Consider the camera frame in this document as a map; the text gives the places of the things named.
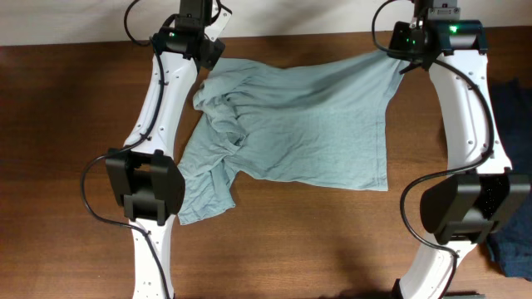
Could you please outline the light teal t-shirt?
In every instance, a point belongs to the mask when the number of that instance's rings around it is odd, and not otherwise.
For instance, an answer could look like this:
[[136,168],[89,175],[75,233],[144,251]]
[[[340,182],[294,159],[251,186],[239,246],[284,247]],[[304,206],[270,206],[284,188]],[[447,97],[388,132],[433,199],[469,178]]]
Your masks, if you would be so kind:
[[193,98],[202,116],[178,165],[185,178],[180,223],[233,208],[239,173],[387,190],[386,111],[404,66],[380,51],[286,69],[220,60]]

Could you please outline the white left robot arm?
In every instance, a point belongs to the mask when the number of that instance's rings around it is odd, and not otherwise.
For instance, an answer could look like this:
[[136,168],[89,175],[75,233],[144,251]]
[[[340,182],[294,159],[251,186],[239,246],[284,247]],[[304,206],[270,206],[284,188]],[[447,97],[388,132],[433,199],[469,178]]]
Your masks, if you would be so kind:
[[125,150],[111,149],[106,170],[134,239],[135,298],[172,298],[171,232],[185,194],[174,161],[175,137],[185,101],[200,68],[212,69],[224,51],[219,39],[232,12],[180,9],[153,36],[150,85]]

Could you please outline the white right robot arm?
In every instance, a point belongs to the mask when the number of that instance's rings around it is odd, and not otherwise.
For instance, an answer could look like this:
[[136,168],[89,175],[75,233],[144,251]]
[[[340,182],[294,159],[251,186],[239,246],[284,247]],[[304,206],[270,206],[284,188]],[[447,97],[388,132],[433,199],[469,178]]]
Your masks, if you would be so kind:
[[392,297],[444,298],[464,257],[503,228],[531,191],[531,178],[516,174],[490,103],[487,43],[478,21],[417,19],[397,22],[390,55],[409,70],[428,71],[441,107],[447,168],[441,182],[421,196],[424,236]]

